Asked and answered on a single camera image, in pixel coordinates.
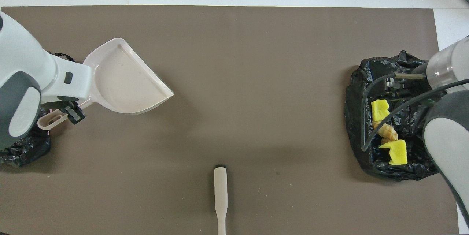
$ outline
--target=yellow sponge piece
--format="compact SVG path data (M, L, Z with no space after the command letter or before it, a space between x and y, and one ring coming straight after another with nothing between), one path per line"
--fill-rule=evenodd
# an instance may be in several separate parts
M387 100L375 100L372 102L372 118L374 121L383 120L389 115Z
M389 148L389 155L391 161L390 165L405 165L407 164L407 146L406 141L396 140L381 145L380 148Z

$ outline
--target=white brush handle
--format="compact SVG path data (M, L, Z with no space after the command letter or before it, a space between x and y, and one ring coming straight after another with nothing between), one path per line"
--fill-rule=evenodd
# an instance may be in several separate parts
M215 211L218 218L218 235L226 235L226 212L228 210L228 186L226 168L215 168Z

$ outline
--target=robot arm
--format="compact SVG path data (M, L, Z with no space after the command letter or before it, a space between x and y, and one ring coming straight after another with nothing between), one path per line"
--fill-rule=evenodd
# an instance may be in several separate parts
M88 98L91 68L49 54L3 12L0 60L0 149L29 131L40 104Z
M469 224L469 91L444 96L427 114L424 140Z

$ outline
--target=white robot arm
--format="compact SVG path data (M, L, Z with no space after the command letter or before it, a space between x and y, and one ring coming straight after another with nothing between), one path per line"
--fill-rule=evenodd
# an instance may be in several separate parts
M29 131L40 104L88 98L91 68L49 54L3 12L0 59L0 148L9 147Z

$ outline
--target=black cable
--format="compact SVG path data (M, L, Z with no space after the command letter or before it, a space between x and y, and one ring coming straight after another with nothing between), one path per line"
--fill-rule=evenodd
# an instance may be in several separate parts
M360 130L361 130L361 135L362 135L362 138L361 138L361 142L360 142L360 146L364 146L365 145L365 139L366 139L366 136L365 136L365 105L366 103L368 102L368 93L370 93L370 90L372 90L372 88L378 84L379 82L383 81L383 80L386 80L387 78L394 78L396 76L395 73L392 73L392 74L388 74L388 75L384 75L382 77L379 77L377 78L376 80L374 80L373 82L371 82L367 87L366 87L366 90L363 92L363 97L362 97L362 106L361 106L361 110L362 110L362 120L360 122Z
M381 123L373 130L373 132L368 136L368 139L366 140L365 144L362 145L362 150L365 151L365 150L368 149L368 147L370 146L370 143L372 142L373 138L376 136L378 130L386 122L388 122L394 115L396 115L396 113L402 111L404 108L406 108L406 107L408 107L408 106L410 106L410 105L412 105L416 102L419 102L421 100L425 100L426 98L429 98L429 96L432 96L435 93L439 93L443 90L446 90L446 89L449 89L449 88L452 88L452 87L456 87L456 86L459 86L459 85L467 84L467 83L469 83L469 78L468 79L463 79L463 80L460 80L460 81L456 81L456 82L450 83L448 85L441 86L441 87L433 89L433 90L429 90L425 93L422 93L421 95L413 97L411 100L409 100L407 102L402 103L397 108L395 108L394 111L392 111L388 116L386 116L381 121Z
M54 55L54 56L58 56L58 57L64 56L64 57L67 58L67 60L72 61L72 62L75 62L75 60L73 59L73 57L71 57L71 56L69 56L69 55L67 55L67 54L64 54L64 53L54 53L53 55Z

